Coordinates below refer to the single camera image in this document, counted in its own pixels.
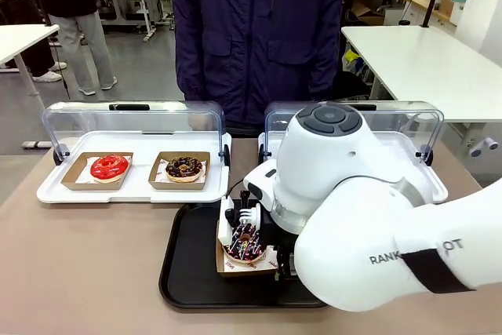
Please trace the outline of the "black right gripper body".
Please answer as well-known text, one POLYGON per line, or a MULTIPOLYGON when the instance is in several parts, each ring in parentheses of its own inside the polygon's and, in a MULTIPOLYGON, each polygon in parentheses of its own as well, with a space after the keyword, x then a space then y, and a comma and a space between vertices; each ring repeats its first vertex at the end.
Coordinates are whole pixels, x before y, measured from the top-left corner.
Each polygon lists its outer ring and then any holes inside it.
POLYGON ((298 235, 279 227, 269 212, 261 213, 261 244, 279 248, 293 249, 298 235))

